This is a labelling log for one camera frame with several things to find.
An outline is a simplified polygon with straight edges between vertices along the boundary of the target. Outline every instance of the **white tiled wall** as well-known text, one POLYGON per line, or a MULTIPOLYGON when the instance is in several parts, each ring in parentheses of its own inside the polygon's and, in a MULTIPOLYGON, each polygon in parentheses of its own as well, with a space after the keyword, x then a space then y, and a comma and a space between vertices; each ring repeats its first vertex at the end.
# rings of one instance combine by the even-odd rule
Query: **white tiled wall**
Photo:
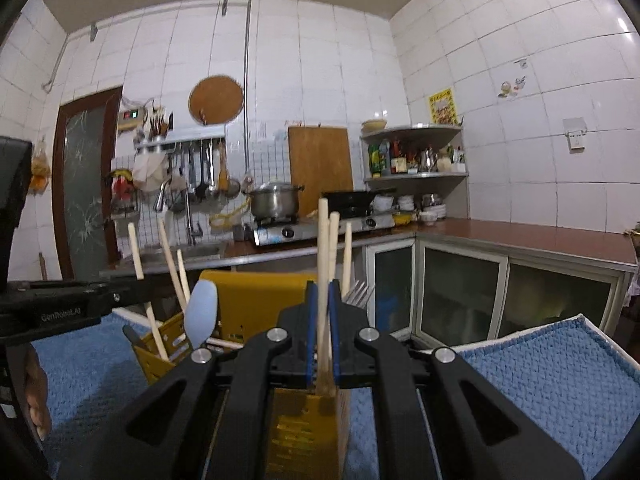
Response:
MULTIPOLYGON (((0 136, 32 142, 40 137, 40 123, 50 104, 42 84, 51 77, 65 37, 42 0, 25 4, 0 50, 0 136)), ((39 252, 45 257, 49 277, 60 276, 50 202, 50 191, 27 197, 14 234, 10 280, 39 280, 39 252)))
POLYGON ((391 27, 413 122, 429 120, 425 96, 454 88, 472 218, 640 221, 640 38, 616 0, 412 0, 391 27), (521 76, 517 97, 498 97, 521 76), (581 153, 570 118, 588 127, 581 153))
MULTIPOLYGON (((46 9, 41 0, 37 1, 46 9)), ((242 84, 246 4, 230 4, 226 16, 222 16, 220 3, 188 0, 114 16, 97 23, 93 42, 87 28, 79 30, 70 37, 51 93, 40 96, 37 113, 31 114, 28 95, 21 106, 10 101, 11 105, 5 108, 20 126, 28 121, 33 124, 31 138, 36 137, 37 131, 45 136, 49 153, 61 104, 120 85, 124 85, 124 96, 130 100, 146 102, 155 98, 156 104, 172 110, 177 128, 195 126, 188 111, 188 97, 198 81, 223 73, 242 84)), ((18 32, 14 33, 15 42, 21 38, 18 32)), ((49 54, 53 62, 59 50, 49 54)), ((16 56, 12 50, 2 51, 0 75, 5 79, 14 80, 14 74, 6 72, 12 70, 16 56)), ((49 74, 32 79, 32 86, 40 88, 49 74)), ((247 92, 250 162, 256 166, 252 171, 258 181, 276 176, 271 174, 271 168, 288 167, 288 161, 281 161, 278 166, 274 158, 277 150, 269 148, 283 143, 287 124, 322 123, 348 127, 354 184, 362 188, 360 123, 385 110, 389 124, 409 122, 389 22, 325 4, 252 1, 247 92)), ((228 165, 235 177, 244 173, 242 131, 241 116, 228 124, 226 131, 228 165)), ((8 133, 23 135, 22 130, 8 133)), ((131 154, 130 139, 122 137, 116 145, 116 156, 131 154)), ((46 256, 51 253, 52 264, 57 267, 50 227, 50 192, 37 202, 38 214, 48 219, 48 230, 40 233, 40 245, 47 247, 46 256)), ((157 241, 154 231, 150 230, 146 241, 157 241)), ((28 252, 30 268, 35 269, 32 263, 37 261, 38 251, 23 252, 28 252)), ((52 275, 59 275, 59 269, 50 272, 52 275)))

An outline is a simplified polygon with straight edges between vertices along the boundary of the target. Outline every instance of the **pot lid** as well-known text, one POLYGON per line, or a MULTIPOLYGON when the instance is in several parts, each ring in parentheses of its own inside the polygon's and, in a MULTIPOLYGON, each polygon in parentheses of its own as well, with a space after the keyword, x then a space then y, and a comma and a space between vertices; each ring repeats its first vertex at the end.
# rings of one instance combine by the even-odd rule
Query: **pot lid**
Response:
POLYGON ((261 184, 258 189, 254 190, 254 193, 267 193, 275 191, 297 191, 300 186, 294 186, 290 182, 265 182, 261 184))

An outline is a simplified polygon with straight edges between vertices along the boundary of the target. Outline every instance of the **countertop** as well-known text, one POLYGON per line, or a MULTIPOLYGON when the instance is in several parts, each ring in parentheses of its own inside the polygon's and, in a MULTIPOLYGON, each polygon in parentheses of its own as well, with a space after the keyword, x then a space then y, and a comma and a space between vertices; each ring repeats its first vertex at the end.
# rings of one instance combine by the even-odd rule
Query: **countertop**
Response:
MULTIPOLYGON (((634 272, 637 268, 631 240, 622 234, 456 218, 441 220, 434 226, 412 223, 366 234, 354 234, 353 247, 412 237, 432 242, 462 244, 488 251, 516 251, 523 255, 568 260, 624 272, 634 272)), ((315 253, 315 240, 267 247, 256 247, 252 242, 228 242, 222 258, 186 260, 185 268, 215 269, 315 253)), ((166 264, 145 266, 144 270, 146 274, 168 272, 166 264)), ((113 269, 104 270, 101 274, 105 278, 132 276, 134 269, 131 264, 123 262, 113 269)))

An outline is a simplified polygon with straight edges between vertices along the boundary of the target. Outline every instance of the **wooden door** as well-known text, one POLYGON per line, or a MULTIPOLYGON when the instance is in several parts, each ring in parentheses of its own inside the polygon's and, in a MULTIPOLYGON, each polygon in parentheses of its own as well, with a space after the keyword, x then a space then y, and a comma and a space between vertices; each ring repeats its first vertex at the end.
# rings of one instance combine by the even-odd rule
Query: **wooden door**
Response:
POLYGON ((322 193, 353 191, 351 155, 346 128, 289 128, 291 183, 300 193, 301 218, 318 209, 322 193))
POLYGON ((53 227, 64 280, 98 280, 119 260, 109 221, 111 171, 122 87, 60 107, 52 160, 53 227))

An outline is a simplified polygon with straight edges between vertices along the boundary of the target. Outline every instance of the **cooking pot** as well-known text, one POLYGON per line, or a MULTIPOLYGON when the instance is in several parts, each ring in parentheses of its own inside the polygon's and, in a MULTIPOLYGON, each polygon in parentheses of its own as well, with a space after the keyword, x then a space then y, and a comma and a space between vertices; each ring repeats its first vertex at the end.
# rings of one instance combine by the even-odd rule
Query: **cooking pot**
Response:
POLYGON ((293 186, 288 182, 268 182, 249 193, 251 214, 260 220, 284 220, 298 215, 300 201, 298 192, 304 186, 293 186))

